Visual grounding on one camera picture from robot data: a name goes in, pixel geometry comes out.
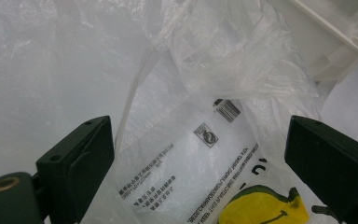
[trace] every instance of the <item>logo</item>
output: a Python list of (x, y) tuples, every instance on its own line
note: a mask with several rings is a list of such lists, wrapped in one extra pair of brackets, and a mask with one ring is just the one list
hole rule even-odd
[(196, 131), (194, 131), (194, 134), (196, 134), (208, 147), (213, 147), (217, 140), (219, 140), (205, 123), (202, 123)]

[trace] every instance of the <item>label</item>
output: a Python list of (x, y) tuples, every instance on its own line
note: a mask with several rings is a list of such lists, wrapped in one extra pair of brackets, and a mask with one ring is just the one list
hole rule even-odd
[(121, 198), (126, 199), (134, 190), (138, 188), (138, 186), (142, 185), (144, 181), (151, 175), (150, 169), (153, 166), (159, 167), (162, 164), (161, 159), (173, 148), (173, 144), (167, 146), (163, 151), (161, 151), (155, 159), (153, 159), (149, 164), (141, 171), (138, 175), (136, 175), (132, 181), (127, 183), (118, 193), (121, 195)]
[(196, 131), (194, 131), (194, 134), (196, 134), (208, 147), (213, 147), (217, 140), (219, 140), (205, 123), (201, 123)]
[(171, 184), (175, 179), (176, 177), (173, 175), (162, 186), (158, 187), (158, 189), (152, 187), (138, 198), (133, 205), (148, 207), (151, 210), (157, 209), (172, 194), (173, 187)]
[(218, 99), (213, 103), (213, 108), (230, 123), (241, 113), (230, 100)]

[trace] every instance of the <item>black clamp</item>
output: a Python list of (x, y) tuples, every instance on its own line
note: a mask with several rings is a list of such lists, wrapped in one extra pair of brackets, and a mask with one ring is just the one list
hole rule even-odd
[(358, 224), (358, 142), (320, 121), (292, 116), (285, 160), (339, 222)]
[(79, 223), (113, 163), (108, 116), (84, 122), (37, 162), (0, 177), (0, 223)]

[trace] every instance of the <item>white plastic container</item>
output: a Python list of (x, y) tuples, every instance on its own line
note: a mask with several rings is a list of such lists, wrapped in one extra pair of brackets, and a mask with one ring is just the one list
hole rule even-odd
[(358, 64), (358, 0), (268, 1), (293, 31), (315, 81), (340, 81)]

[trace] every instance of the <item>crumpled plastic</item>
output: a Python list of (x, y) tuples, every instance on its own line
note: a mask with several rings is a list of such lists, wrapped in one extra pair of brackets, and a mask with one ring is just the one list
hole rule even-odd
[(277, 166), (285, 166), (290, 117), (319, 118), (290, 30), (266, 1), (199, 1), (171, 52), (188, 90), (241, 99), (263, 155)]

